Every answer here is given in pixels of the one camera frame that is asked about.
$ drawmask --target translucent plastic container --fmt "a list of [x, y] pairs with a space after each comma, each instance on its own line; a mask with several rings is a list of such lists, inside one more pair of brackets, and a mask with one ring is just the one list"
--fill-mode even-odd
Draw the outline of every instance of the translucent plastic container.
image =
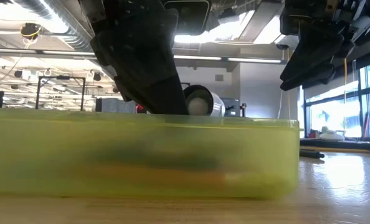
[[0, 195], [275, 198], [297, 121], [0, 109]]

